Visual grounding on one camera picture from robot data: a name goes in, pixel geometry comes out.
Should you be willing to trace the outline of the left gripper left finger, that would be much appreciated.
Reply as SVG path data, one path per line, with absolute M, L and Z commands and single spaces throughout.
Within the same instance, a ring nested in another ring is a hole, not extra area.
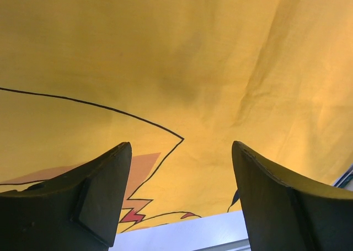
M 1 249 L 108 250 L 131 160 L 124 142 L 57 177 L 1 193 Z

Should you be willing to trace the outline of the yellow printed cloth placemat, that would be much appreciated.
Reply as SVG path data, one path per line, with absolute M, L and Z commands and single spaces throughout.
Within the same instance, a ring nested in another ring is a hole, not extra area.
M 132 146 L 119 232 L 228 211 L 241 141 L 352 165 L 352 0 L 1 0 L 1 190 Z

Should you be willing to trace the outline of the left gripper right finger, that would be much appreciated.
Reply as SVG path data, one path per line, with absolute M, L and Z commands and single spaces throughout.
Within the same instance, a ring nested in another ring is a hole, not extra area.
M 252 250 L 352 250 L 352 192 L 232 145 L 237 191 Z

